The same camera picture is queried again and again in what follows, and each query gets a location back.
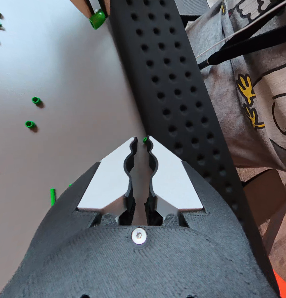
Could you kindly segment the single green round lego brick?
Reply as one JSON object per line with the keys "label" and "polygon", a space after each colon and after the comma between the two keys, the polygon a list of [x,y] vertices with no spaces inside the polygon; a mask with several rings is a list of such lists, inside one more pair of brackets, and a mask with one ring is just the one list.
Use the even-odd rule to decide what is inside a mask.
{"label": "single green round lego brick", "polygon": [[98,9],[89,18],[89,22],[91,26],[94,28],[94,30],[97,30],[104,24],[106,18],[107,17],[104,11],[102,9]]}

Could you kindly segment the orange cone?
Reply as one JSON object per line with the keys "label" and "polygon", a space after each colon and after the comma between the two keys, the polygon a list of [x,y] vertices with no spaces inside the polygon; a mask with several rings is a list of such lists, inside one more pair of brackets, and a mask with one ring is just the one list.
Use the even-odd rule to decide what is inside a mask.
{"label": "orange cone", "polygon": [[273,269],[278,287],[279,287],[279,294],[281,298],[286,298],[286,282],[283,280],[282,277],[279,276],[279,274],[276,273],[276,271]]}

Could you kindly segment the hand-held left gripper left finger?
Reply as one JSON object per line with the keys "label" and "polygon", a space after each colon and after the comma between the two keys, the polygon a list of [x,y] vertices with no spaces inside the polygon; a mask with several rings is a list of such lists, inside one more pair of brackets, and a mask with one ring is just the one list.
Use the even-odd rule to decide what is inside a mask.
{"label": "hand-held left gripper left finger", "polygon": [[134,155],[137,137],[131,137],[103,158],[93,175],[77,208],[80,211],[123,213],[131,198]]}

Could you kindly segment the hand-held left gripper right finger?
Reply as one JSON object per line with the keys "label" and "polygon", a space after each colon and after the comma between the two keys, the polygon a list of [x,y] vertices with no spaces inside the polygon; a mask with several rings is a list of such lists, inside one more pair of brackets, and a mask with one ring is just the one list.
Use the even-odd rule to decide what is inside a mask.
{"label": "hand-held left gripper right finger", "polygon": [[147,140],[149,156],[155,162],[149,187],[156,198],[155,211],[163,218],[169,214],[201,211],[203,204],[182,160],[154,137],[148,136]]}

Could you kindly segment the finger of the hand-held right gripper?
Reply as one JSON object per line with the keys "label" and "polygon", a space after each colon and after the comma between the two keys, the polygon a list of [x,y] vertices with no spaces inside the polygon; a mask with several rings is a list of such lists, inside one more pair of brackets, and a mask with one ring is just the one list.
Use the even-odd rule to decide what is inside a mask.
{"label": "finger of the hand-held right gripper", "polygon": [[110,0],[99,0],[99,4],[107,18],[110,15]]}
{"label": "finger of the hand-held right gripper", "polygon": [[89,19],[99,10],[99,2],[94,0],[71,0],[71,3]]}

